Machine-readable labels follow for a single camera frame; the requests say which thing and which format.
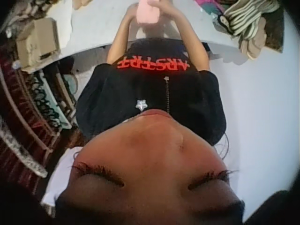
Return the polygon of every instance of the closed eye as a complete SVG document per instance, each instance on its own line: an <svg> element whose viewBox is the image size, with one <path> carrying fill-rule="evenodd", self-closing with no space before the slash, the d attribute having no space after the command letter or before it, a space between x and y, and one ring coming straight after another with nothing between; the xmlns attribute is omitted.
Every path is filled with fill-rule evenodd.
<svg viewBox="0 0 300 225"><path fill-rule="evenodd" d="M204 176L201 176L197 179L195 179L195 181L193 181L189 186L188 189L194 190L196 188L198 188L199 186L201 186L204 183L207 183L211 180L223 180L226 183L229 184L229 174L231 174L231 171L228 170L224 170L218 174L215 174L214 172L208 172L207 174L205 174Z"/></svg>
<svg viewBox="0 0 300 225"><path fill-rule="evenodd" d="M105 168L104 166L89 166L86 163L79 163L78 165L72 166L72 168L76 169L80 176L84 176L87 174L92 174L99 176L119 187L124 187L124 182L118 177L118 175L112 173L109 169Z"/></svg>

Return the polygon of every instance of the white table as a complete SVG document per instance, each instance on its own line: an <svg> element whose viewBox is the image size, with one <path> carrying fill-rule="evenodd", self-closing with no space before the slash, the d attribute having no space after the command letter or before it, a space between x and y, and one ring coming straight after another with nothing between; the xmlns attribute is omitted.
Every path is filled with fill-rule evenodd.
<svg viewBox="0 0 300 225"><path fill-rule="evenodd" d="M67 46L61 49L58 57L49 60L40 68L67 56L111 44L128 6L135 2L137 0L93 0L88 6L73 11L71 22L73 30ZM214 50L216 46L223 46L226 50L238 49L237 38L232 39L231 36L217 31L212 23L212 16L194 0L173 0L173 3L189 19L198 37ZM141 28L137 32L136 30L132 26L129 41L145 38ZM180 39L174 22L166 29L165 36Z"/></svg>

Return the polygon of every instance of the phone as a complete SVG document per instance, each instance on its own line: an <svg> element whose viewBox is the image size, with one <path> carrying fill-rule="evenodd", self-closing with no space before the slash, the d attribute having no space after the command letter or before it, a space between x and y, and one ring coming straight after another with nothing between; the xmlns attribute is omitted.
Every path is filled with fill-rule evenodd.
<svg viewBox="0 0 300 225"><path fill-rule="evenodd" d="M150 6L148 0L140 0L136 12L136 20L138 23L154 24L159 21L159 16L159 8Z"/></svg>

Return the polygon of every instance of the hand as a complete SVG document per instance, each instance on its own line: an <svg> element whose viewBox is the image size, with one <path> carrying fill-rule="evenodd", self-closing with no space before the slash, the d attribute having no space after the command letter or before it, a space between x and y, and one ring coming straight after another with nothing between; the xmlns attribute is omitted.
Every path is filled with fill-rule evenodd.
<svg viewBox="0 0 300 225"><path fill-rule="evenodd" d="M177 15L181 14L181 12L171 3L170 0L148 0L148 4L159 8L162 13L167 14L170 17L176 17Z"/></svg>
<svg viewBox="0 0 300 225"><path fill-rule="evenodd" d="M134 19L136 17L137 7L138 7L138 3L129 6L125 16L128 17L130 20Z"/></svg>

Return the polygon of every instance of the lips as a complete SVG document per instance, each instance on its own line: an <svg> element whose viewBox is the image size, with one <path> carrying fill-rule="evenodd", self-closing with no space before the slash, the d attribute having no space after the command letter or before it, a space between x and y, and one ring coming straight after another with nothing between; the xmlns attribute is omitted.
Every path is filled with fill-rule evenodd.
<svg viewBox="0 0 300 225"><path fill-rule="evenodd" d="M172 116L170 114L168 114L167 112L162 111L160 109L147 110L147 111L139 114L138 117L140 117L140 116L152 116L152 115L161 115L161 116L165 116L165 117L168 117L168 118L172 118Z"/></svg>

